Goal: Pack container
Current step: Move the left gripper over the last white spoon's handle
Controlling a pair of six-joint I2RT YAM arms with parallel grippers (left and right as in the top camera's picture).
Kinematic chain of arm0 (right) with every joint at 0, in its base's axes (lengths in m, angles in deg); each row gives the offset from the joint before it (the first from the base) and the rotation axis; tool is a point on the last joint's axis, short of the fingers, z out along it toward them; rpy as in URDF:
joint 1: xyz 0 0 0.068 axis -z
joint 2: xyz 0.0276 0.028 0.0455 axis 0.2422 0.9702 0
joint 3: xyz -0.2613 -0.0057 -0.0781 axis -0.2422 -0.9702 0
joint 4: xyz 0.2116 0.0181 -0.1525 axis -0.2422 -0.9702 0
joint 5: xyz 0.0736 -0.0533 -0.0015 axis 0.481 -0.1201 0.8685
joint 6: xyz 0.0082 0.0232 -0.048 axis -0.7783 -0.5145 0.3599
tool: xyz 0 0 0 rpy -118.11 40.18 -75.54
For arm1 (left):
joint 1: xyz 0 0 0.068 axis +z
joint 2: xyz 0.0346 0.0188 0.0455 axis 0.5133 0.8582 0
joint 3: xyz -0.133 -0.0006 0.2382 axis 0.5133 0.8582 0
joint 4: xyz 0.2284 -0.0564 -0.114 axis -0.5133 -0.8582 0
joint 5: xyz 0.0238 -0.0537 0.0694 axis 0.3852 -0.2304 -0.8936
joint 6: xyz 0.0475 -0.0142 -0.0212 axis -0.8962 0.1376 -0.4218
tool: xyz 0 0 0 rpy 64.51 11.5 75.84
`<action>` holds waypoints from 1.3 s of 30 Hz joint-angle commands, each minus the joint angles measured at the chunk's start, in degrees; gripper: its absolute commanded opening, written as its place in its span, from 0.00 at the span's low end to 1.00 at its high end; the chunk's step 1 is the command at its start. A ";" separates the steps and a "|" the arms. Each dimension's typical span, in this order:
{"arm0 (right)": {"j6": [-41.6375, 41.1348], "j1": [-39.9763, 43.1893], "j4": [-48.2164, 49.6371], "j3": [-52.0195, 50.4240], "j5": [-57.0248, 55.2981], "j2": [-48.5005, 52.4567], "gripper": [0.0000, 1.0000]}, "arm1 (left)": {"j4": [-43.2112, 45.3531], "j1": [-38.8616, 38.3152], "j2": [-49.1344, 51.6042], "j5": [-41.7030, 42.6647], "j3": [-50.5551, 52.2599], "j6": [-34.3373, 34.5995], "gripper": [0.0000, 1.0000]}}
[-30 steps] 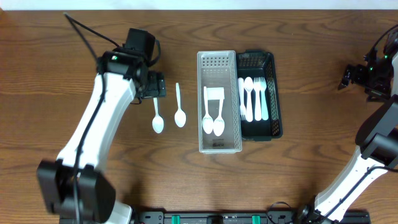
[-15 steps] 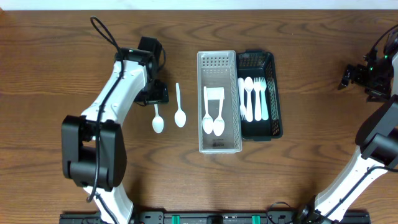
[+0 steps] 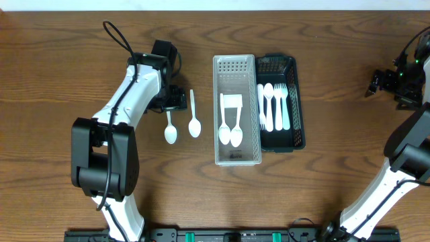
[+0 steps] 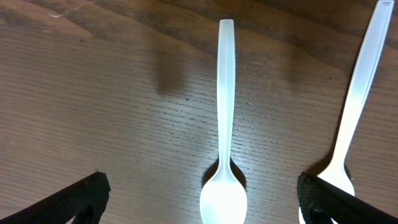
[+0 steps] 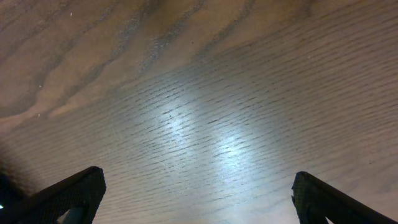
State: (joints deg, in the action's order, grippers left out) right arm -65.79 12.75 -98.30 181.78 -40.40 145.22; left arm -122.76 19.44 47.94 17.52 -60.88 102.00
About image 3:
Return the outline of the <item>white plastic spoon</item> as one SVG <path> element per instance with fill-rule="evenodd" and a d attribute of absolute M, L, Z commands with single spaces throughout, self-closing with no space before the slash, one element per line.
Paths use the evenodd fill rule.
<path fill-rule="evenodd" d="M 196 103 L 194 98 L 194 91 L 192 89 L 190 90 L 190 104 L 191 104 L 191 120 L 188 125 L 189 133 L 191 134 L 192 137 L 197 138 L 201 133 L 202 125 L 200 121 L 196 118 Z"/>
<path fill-rule="evenodd" d="M 268 132 L 272 132 L 273 127 L 273 114 L 272 114 L 272 107 L 271 107 L 271 101 L 274 96 L 274 90 L 273 85 L 270 83 L 266 83 L 264 86 L 263 94 L 267 101 L 267 109 L 266 109 L 266 130 Z"/>
<path fill-rule="evenodd" d="M 165 140 L 170 144 L 174 144 L 177 140 L 177 129 L 174 127 L 171 121 L 171 113 L 166 112 L 167 115 L 167 126 L 164 131 Z"/>
<path fill-rule="evenodd" d="M 226 124 L 225 120 L 225 107 L 224 107 L 224 94 L 220 94 L 220 113 L 221 113 L 221 120 L 222 123 L 218 129 L 218 137 L 220 139 L 220 142 L 223 145 L 227 145 L 230 142 L 230 128 Z"/>
<path fill-rule="evenodd" d="M 231 133 L 230 133 L 230 142 L 232 146 L 235 148 L 237 148 L 241 144 L 241 141 L 243 139 L 243 131 L 241 130 L 241 127 L 240 127 L 241 109 L 242 109 L 241 106 L 237 108 L 236 125 L 234 126 L 234 128 L 231 130 Z"/>

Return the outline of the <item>white plastic fork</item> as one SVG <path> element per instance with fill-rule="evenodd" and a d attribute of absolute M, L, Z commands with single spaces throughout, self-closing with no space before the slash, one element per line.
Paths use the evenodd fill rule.
<path fill-rule="evenodd" d="M 274 97 L 275 97 L 275 129 L 282 130 L 282 107 L 281 107 L 281 98 L 282 98 L 282 90 L 279 84 L 275 84 L 274 88 Z"/>
<path fill-rule="evenodd" d="M 264 94 L 263 94 L 263 85 L 262 84 L 257 85 L 257 97 L 258 97 L 258 104 L 259 104 L 260 129 L 265 130 L 266 117 L 264 114 Z"/>
<path fill-rule="evenodd" d="M 287 105 L 288 89 L 287 89 L 285 83 L 281 84 L 281 91 L 282 91 L 282 120 L 283 120 L 283 129 L 284 130 L 289 130 L 290 129 L 290 117 L 289 117 L 288 105 Z"/>

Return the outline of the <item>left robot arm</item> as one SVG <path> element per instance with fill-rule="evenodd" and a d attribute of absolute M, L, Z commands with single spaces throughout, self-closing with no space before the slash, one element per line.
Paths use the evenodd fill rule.
<path fill-rule="evenodd" d="M 111 100 L 92 118 L 73 123 L 71 181 L 102 207 L 109 227 L 68 231 L 65 241 L 145 240 L 144 218 L 133 194 L 140 170 L 135 129 L 149 110 L 186 110 L 184 89 L 171 82 L 179 57 L 164 40 L 156 40 L 151 53 L 134 53 Z"/>

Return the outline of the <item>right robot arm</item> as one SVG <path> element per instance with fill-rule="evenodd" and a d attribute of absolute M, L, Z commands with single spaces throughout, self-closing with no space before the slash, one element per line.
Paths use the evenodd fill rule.
<path fill-rule="evenodd" d="M 429 28 L 414 39 L 418 42 L 414 60 L 409 62 L 402 50 L 393 61 L 396 70 L 376 71 L 366 92 L 389 91 L 413 114 L 387 140 L 377 176 L 352 205 L 316 234 L 315 241 L 400 241 L 396 229 L 376 225 L 409 191 L 429 185 Z"/>

